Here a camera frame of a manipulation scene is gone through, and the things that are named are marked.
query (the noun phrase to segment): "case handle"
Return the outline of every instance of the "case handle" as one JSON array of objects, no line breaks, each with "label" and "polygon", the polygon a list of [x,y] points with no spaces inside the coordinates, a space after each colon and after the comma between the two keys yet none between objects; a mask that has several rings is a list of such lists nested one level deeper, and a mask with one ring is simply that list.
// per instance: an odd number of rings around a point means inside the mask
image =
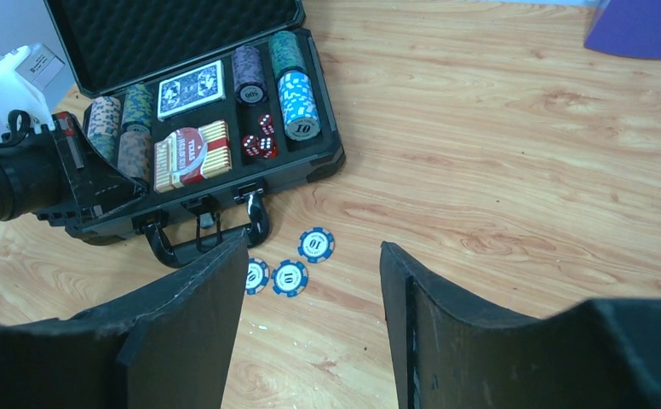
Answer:
[{"label": "case handle", "polygon": [[178,245],[172,245],[167,234],[163,231],[160,220],[147,224],[143,229],[152,253],[164,265],[170,268],[181,268],[193,262],[205,252],[214,249],[222,243],[222,236],[235,235],[245,231],[248,235],[248,248],[261,244],[270,234],[270,218],[258,192],[247,193],[244,197],[245,209],[248,212],[250,223],[221,231],[220,215],[215,213],[213,219],[217,226],[217,233],[200,237],[200,216],[197,218],[198,226],[195,239]]}]

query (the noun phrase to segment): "white wall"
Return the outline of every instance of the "white wall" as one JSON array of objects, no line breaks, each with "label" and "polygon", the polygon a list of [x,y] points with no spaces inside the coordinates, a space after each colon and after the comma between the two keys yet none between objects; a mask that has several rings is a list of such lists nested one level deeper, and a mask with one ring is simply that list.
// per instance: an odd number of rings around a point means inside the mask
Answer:
[{"label": "white wall", "polygon": [[[74,78],[60,40],[49,19],[43,0],[0,0],[0,55],[31,43],[45,43],[65,63],[62,72],[45,90],[54,108],[74,84]],[[0,135],[4,127],[0,123]]]}]

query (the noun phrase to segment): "white plastic part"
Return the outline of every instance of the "white plastic part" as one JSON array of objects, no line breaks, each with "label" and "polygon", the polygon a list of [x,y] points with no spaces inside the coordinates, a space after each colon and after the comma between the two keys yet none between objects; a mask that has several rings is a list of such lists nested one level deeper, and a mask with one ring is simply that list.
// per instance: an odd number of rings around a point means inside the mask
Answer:
[{"label": "white plastic part", "polygon": [[55,130],[43,90],[65,64],[44,44],[19,47],[0,57],[0,121],[5,126],[13,109],[30,114],[36,133],[46,124]]}]

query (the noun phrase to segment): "light blue poker chip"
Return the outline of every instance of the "light blue poker chip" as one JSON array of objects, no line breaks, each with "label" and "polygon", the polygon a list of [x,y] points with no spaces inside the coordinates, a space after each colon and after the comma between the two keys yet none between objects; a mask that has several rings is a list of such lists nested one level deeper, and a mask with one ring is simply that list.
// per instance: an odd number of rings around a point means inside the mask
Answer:
[{"label": "light blue poker chip", "polygon": [[270,277],[267,264],[260,258],[251,257],[248,260],[248,275],[245,277],[245,294],[253,296],[267,285]]},{"label": "light blue poker chip", "polygon": [[335,248],[336,240],[333,238],[333,233],[324,228],[312,228],[301,234],[298,254],[306,257],[308,262],[316,264],[327,260]]},{"label": "light blue poker chip", "polygon": [[285,135],[295,141],[317,136],[321,130],[320,115],[308,75],[287,72],[278,81],[278,92]]},{"label": "light blue poker chip", "polygon": [[278,268],[273,270],[273,291],[288,298],[295,297],[308,285],[308,271],[302,262],[283,260]]}]

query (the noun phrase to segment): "poker chip stack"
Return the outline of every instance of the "poker chip stack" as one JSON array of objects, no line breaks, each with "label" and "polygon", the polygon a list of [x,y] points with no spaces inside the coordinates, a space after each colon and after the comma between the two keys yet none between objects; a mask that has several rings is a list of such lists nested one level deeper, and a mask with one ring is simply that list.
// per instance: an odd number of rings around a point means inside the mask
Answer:
[{"label": "poker chip stack", "polygon": [[320,132],[320,116],[296,35],[292,32],[274,34],[270,38],[270,54],[278,82],[285,135],[294,141],[314,138]]},{"label": "poker chip stack", "polygon": [[121,111],[120,101],[111,96],[95,98],[90,109],[87,139],[95,150],[110,163],[115,159]]},{"label": "poker chip stack", "polygon": [[270,59],[276,83],[287,72],[308,73],[298,39],[292,32],[276,32],[270,37]]},{"label": "poker chip stack", "polygon": [[130,85],[125,94],[123,132],[150,134],[152,126],[152,91],[143,84]]},{"label": "poker chip stack", "polygon": [[233,52],[233,83],[235,99],[253,107],[267,99],[261,53],[257,48],[243,45]]},{"label": "poker chip stack", "polygon": [[127,177],[143,184],[150,183],[150,134],[130,130],[120,136],[118,147],[118,169]]}]

